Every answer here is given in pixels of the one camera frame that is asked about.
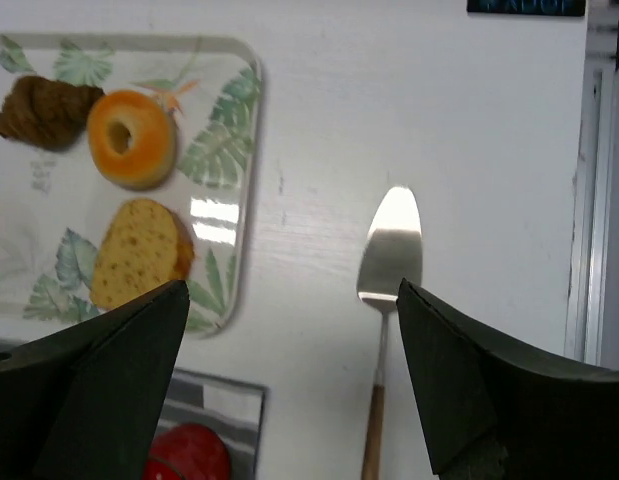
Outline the silver cake server wooden handle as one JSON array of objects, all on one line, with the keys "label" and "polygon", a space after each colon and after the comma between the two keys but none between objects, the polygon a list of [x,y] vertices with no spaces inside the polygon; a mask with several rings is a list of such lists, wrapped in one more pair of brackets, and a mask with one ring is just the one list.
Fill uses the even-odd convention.
[{"label": "silver cake server wooden handle", "polygon": [[401,281],[420,281],[422,266],[422,230],[415,195],[405,186],[394,186],[385,194],[371,222],[356,284],[359,300],[381,315],[361,474],[364,480],[379,477],[389,317],[396,311]]}]

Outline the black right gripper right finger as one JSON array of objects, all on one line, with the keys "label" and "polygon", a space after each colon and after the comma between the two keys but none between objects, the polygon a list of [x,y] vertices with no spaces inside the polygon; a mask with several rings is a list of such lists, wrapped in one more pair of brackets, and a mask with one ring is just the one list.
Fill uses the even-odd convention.
[{"label": "black right gripper right finger", "polygon": [[619,371],[534,347],[408,281],[397,308],[436,476],[619,479]]}]

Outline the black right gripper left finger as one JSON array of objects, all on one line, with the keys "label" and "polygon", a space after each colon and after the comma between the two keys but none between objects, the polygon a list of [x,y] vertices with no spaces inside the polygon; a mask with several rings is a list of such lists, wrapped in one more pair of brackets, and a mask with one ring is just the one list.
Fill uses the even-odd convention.
[{"label": "black right gripper left finger", "polygon": [[189,311],[182,280],[0,351],[0,479],[139,479]]}]

